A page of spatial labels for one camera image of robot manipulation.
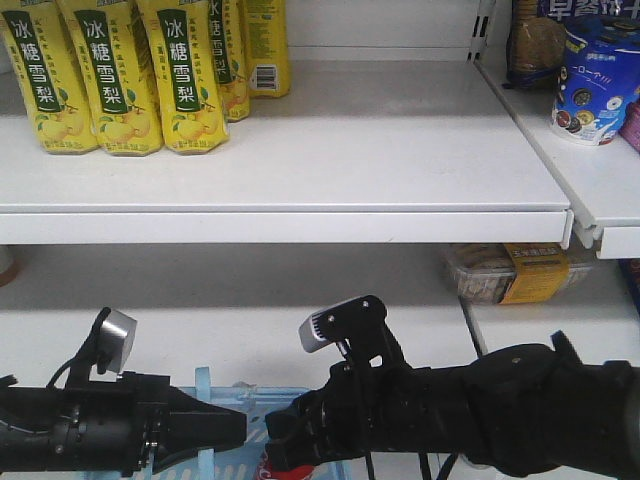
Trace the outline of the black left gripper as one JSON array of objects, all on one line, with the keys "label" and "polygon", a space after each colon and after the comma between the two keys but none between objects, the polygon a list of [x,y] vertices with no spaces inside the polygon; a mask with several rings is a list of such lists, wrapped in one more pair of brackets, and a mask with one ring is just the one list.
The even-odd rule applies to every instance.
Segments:
[{"label": "black left gripper", "polygon": [[126,371],[115,382],[91,382],[64,393],[64,461],[71,470],[130,476],[148,462],[147,442],[159,419],[152,471],[160,473],[200,451],[242,447],[244,413],[209,404],[170,386],[164,375]]}]

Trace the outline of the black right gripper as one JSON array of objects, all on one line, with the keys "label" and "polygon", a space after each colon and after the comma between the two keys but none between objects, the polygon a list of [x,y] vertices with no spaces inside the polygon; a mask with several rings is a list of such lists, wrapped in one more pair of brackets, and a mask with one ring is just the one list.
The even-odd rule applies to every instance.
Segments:
[{"label": "black right gripper", "polygon": [[299,398],[301,463],[450,450],[449,370],[377,367],[365,379],[345,367]]}]

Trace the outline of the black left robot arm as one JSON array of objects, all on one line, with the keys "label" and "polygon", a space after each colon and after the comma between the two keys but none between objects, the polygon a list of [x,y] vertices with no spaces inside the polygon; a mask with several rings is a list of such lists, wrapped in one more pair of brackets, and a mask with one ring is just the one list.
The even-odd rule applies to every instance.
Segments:
[{"label": "black left robot arm", "polygon": [[239,448],[246,431],[244,413],[200,401],[166,376],[1,388],[4,472],[159,473],[202,450]]}]

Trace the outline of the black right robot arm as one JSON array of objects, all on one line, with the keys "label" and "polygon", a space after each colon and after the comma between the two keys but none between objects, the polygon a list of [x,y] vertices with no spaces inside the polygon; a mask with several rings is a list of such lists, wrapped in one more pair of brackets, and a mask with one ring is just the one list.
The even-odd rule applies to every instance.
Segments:
[{"label": "black right robot arm", "polygon": [[351,396],[327,386],[298,441],[303,464],[376,452],[456,453],[515,477],[560,466],[639,475],[639,371],[580,361],[568,339],[521,344],[466,366],[376,374],[368,427]]}]

